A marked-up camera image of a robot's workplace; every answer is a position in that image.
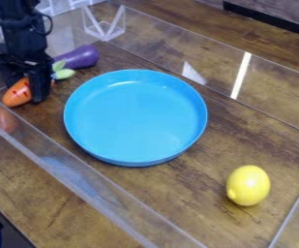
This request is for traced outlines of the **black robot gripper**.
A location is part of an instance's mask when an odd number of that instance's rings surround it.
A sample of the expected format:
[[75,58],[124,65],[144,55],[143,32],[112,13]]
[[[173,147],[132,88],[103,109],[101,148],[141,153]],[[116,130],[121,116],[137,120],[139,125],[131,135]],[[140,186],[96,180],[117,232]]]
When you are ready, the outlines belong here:
[[0,43],[0,73],[7,87],[23,78],[28,72],[31,101],[40,103],[49,95],[52,58],[47,54],[47,35],[41,17],[21,19],[1,18],[0,28],[4,41]]

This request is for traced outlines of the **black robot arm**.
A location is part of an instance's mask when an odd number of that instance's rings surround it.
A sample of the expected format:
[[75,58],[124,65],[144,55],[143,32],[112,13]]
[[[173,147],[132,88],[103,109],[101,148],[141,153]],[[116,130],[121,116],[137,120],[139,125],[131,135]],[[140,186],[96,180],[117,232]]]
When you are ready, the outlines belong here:
[[45,100],[51,91],[53,59],[45,53],[47,36],[53,24],[45,28],[44,18],[35,7],[40,0],[0,0],[0,72],[8,88],[28,77],[32,102]]

